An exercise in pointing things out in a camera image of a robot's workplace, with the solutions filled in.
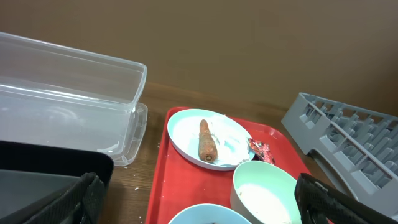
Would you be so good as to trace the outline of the red snack wrapper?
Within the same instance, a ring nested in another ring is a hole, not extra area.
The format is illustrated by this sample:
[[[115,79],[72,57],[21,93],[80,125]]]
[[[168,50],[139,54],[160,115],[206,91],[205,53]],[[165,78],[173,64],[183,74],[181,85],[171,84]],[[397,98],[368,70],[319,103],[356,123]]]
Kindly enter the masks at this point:
[[[272,155],[271,149],[268,144],[252,138],[248,138],[248,145],[261,161],[276,165],[274,156]]]

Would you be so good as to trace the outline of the orange carrot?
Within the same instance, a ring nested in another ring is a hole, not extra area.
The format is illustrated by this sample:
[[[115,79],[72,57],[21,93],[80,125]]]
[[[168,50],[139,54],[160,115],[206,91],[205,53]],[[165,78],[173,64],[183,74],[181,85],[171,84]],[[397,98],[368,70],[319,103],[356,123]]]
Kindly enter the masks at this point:
[[[214,163],[218,157],[215,141],[211,136],[208,123],[205,119],[200,121],[198,156],[207,163]]]

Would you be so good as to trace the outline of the small light blue bowl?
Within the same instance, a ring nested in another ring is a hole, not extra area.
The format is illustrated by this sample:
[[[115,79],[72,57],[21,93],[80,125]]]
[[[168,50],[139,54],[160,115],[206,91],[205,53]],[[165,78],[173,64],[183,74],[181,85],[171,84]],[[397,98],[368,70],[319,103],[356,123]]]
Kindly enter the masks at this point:
[[[202,203],[177,213],[169,224],[251,224],[251,222],[230,208]]]

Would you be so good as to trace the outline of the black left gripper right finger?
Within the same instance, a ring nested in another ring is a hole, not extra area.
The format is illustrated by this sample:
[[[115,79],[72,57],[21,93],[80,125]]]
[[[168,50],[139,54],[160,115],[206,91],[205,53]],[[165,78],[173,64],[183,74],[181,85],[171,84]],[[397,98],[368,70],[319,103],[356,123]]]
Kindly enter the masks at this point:
[[[397,224],[306,173],[300,174],[294,195],[303,224]]]

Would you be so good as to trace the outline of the green bowl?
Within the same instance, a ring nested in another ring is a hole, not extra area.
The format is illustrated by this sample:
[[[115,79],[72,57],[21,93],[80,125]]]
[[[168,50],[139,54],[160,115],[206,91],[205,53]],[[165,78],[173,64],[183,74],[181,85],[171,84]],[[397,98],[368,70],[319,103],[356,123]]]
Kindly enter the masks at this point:
[[[234,170],[231,208],[250,223],[301,224],[295,199],[297,181],[284,170],[247,161]]]

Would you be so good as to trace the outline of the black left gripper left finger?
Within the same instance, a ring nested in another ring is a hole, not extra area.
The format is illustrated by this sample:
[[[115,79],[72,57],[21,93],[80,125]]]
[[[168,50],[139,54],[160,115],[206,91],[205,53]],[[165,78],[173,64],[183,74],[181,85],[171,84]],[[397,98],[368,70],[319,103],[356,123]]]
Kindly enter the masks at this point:
[[[106,186],[95,173],[85,173],[74,184],[1,218],[1,224],[97,224]]]

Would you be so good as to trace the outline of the large light blue plate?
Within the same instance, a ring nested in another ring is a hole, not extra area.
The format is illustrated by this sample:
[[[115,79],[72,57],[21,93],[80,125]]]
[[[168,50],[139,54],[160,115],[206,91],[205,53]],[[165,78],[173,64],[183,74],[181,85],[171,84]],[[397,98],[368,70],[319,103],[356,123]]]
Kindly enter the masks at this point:
[[[213,115],[225,116],[203,109],[185,109],[172,115],[167,123],[167,131],[172,140],[172,145],[181,156],[195,165],[217,171],[234,170],[238,165],[218,166],[215,163],[204,162],[198,156],[200,121],[205,119],[209,127],[208,119]],[[242,134],[245,134],[247,138],[251,138],[251,135],[236,121],[227,116],[226,121]],[[250,147],[249,156],[249,161],[254,158],[254,151]]]

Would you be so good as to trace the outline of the white napkin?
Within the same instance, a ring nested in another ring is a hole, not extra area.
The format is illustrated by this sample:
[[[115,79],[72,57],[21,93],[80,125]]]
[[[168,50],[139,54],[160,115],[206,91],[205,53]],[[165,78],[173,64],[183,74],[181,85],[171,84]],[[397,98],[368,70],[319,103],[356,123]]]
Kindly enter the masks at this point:
[[[218,166],[236,166],[249,160],[248,138],[226,121],[226,116],[211,116],[208,121],[218,157]]]

